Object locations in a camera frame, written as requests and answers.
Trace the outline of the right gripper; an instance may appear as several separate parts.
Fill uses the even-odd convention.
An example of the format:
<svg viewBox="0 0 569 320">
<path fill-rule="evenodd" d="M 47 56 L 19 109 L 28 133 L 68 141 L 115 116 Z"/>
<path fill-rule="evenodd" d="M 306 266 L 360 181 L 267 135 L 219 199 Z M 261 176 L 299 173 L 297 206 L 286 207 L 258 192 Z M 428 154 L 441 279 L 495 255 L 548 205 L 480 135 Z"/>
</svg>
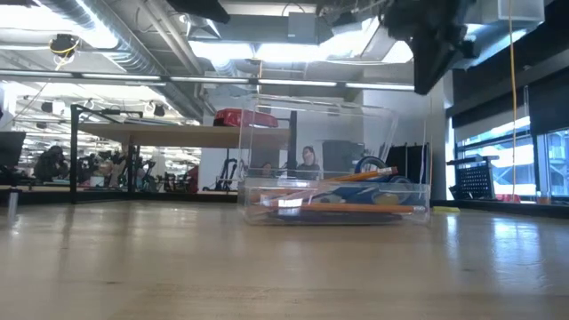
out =
<svg viewBox="0 0 569 320">
<path fill-rule="evenodd" d="M 445 73 L 462 59 L 464 23 L 477 0 L 388 0 L 381 15 L 389 37 L 405 42 L 413 53 L 413 85 L 428 94 Z"/>
</svg>

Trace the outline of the orange pencil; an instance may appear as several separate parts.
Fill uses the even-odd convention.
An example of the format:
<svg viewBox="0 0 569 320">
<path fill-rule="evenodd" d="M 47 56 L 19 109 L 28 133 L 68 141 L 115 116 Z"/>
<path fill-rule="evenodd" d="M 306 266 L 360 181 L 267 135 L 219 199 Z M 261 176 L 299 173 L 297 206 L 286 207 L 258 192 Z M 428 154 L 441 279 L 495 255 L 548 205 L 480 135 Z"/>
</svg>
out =
<svg viewBox="0 0 569 320">
<path fill-rule="evenodd" d="M 370 172 L 359 172 L 325 179 L 325 182 L 372 182 L 384 181 L 398 173 L 396 167 L 380 168 Z"/>
</svg>

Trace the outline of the blue handled scissors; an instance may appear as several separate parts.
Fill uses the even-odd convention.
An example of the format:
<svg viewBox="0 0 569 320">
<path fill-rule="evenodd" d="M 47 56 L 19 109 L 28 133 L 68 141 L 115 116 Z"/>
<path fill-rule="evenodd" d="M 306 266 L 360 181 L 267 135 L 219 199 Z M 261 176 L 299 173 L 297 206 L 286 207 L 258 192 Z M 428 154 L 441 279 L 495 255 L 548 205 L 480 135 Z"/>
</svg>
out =
<svg viewBox="0 0 569 320">
<path fill-rule="evenodd" d="M 391 167 L 376 156 L 366 156 L 358 161 L 355 173 L 370 172 Z M 313 197 L 309 202 L 325 204 L 374 204 L 373 196 L 377 193 L 398 194 L 400 205 L 422 205 L 430 197 L 430 185 L 412 183 L 398 173 L 384 181 L 344 182 L 344 186 L 334 185 L 331 190 Z"/>
</svg>

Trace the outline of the dark purple pen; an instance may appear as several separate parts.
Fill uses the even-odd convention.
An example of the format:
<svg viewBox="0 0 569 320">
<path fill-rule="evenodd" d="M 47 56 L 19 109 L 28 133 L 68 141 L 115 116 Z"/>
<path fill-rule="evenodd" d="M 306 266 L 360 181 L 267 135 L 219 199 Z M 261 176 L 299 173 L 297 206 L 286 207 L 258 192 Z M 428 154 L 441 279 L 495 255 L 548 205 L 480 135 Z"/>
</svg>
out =
<svg viewBox="0 0 569 320">
<path fill-rule="evenodd" d="M 403 219 L 401 215 L 391 213 L 342 213 L 342 212 L 302 212 L 299 215 L 284 215 L 271 213 L 269 217 L 273 220 L 290 224 L 309 224 L 309 225 L 372 225 L 396 222 Z"/>
</svg>

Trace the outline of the clear plastic pencil case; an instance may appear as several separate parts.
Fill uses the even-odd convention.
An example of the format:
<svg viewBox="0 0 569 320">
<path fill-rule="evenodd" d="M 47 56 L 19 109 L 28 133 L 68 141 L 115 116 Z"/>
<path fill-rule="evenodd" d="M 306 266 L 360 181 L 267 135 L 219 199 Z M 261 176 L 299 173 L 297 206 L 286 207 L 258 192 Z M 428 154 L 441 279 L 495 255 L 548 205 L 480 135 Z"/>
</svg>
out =
<svg viewBox="0 0 569 320">
<path fill-rule="evenodd" d="M 392 140 L 397 131 L 398 115 L 395 111 L 382 107 L 368 107 L 361 104 L 339 100 L 318 100 L 308 98 L 281 97 L 255 94 L 243 100 L 241 109 L 271 114 L 278 120 L 277 129 L 287 129 L 291 123 L 291 113 L 297 115 L 296 155 L 290 156 L 287 149 L 273 147 L 261 141 L 257 133 L 247 133 L 244 146 L 239 149 L 238 171 L 239 196 L 245 219 L 255 225 L 309 225 L 290 224 L 273 220 L 271 213 L 299 215 L 302 212 L 342 212 L 342 213 L 391 213 L 401 215 L 402 220 L 384 224 L 426 223 L 430 218 L 429 199 L 422 205 L 384 205 L 384 204 L 302 204 L 299 207 L 266 207 L 248 204 L 247 185 L 255 185 L 260 180 L 299 180 L 297 166 L 302 163 L 302 150 L 312 146 L 320 166 L 318 180 L 331 186 L 344 186 L 344 182 L 325 182 L 355 173 L 342 173 L 326 177 L 322 165 L 322 143 L 325 140 L 348 140 L 365 145 L 363 157 L 376 156 L 386 164 Z M 274 178 L 262 178 L 260 168 L 270 162 L 275 169 Z"/>
</svg>

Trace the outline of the black background panels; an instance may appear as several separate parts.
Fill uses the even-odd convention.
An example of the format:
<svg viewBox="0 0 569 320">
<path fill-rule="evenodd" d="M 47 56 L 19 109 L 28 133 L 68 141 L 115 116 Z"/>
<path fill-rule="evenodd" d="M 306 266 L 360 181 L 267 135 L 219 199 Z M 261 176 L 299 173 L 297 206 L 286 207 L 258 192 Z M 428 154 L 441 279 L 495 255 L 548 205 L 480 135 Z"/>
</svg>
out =
<svg viewBox="0 0 569 320">
<path fill-rule="evenodd" d="M 391 147 L 386 164 L 396 167 L 398 174 L 412 183 L 425 184 L 429 182 L 429 151 L 428 143 Z"/>
</svg>

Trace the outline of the red stapler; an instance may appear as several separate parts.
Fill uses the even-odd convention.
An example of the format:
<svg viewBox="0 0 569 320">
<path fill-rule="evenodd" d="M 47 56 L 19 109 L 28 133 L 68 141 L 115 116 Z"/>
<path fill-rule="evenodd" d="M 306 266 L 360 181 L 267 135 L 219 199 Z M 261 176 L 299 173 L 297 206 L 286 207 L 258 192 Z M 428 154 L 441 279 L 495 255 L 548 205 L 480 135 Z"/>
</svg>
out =
<svg viewBox="0 0 569 320">
<path fill-rule="evenodd" d="M 216 112 L 214 126 L 277 128 L 278 120 L 271 114 L 241 108 L 225 108 Z"/>
</svg>

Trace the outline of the black perforated rack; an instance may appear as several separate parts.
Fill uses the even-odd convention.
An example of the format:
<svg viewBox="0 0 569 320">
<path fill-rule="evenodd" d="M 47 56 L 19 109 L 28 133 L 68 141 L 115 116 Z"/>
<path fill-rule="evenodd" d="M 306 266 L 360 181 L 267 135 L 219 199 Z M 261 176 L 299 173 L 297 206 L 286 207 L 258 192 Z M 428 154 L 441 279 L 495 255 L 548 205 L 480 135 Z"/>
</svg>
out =
<svg viewBox="0 0 569 320">
<path fill-rule="evenodd" d="M 495 201 L 492 160 L 498 156 L 471 156 L 447 162 L 455 170 L 449 190 L 455 200 Z"/>
</svg>

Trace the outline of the wooden shelf with black legs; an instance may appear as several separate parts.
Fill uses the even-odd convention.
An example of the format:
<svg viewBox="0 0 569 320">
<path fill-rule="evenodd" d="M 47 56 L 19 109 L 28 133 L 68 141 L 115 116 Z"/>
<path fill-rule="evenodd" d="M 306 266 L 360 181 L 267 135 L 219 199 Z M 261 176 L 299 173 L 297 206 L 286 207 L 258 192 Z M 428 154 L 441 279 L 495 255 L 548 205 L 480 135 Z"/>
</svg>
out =
<svg viewBox="0 0 569 320">
<path fill-rule="evenodd" d="M 78 133 L 87 132 L 127 146 L 127 190 L 111 191 L 111 200 L 134 200 L 133 149 L 135 147 L 178 147 L 178 148 L 241 148 L 247 133 L 257 133 L 263 143 L 273 147 L 287 149 L 290 156 L 296 155 L 297 115 L 291 113 L 291 123 L 287 129 L 221 127 L 221 126 L 180 126 L 153 124 L 124 124 L 112 118 L 119 115 L 119 109 L 91 110 L 79 104 L 70 106 L 71 112 L 71 173 L 70 202 L 79 200 L 76 182 L 76 161 L 78 151 Z"/>
</svg>

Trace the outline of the black background monitor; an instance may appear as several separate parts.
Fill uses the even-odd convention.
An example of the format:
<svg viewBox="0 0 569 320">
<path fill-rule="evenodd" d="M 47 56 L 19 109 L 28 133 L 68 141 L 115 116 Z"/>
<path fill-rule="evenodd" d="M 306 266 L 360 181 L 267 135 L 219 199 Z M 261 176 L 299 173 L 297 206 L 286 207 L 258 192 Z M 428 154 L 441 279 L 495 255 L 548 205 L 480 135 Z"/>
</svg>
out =
<svg viewBox="0 0 569 320">
<path fill-rule="evenodd" d="M 326 177 L 352 173 L 363 157 L 365 145 L 348 140 L 325 140 L 322 143 L 322 165 Z"/>
</svg>

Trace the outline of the black screen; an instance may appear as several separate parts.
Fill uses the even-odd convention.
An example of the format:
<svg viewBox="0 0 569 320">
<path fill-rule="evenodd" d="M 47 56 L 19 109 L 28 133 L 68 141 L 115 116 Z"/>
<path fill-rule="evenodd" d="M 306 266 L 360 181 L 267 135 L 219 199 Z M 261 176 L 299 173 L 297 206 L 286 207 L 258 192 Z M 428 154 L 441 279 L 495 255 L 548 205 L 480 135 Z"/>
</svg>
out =
<svg viewBox="0 0 569 320">
<path fill-rule="evenodd" d="M 0 166 L 19 163 L 26 135 L 25 132 L 0 132 Z"/>
</svg>

